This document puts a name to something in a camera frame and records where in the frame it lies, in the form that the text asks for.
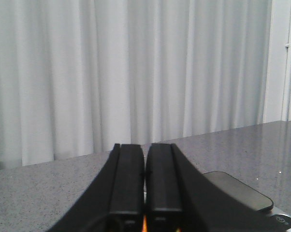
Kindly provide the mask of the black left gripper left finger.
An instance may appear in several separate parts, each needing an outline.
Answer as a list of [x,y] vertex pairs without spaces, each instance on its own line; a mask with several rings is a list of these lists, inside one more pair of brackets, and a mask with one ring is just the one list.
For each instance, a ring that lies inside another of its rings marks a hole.
[[115,144],[98,175],[51,232],[140,232],[144,156],[140,145]]

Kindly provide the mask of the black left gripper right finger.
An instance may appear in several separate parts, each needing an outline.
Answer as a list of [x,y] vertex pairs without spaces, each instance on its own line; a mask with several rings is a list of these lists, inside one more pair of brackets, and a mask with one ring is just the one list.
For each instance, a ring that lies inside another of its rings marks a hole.
[[146,161],[151,232],[274,232],[275,222],[223,192],[175,144],[152,144]]

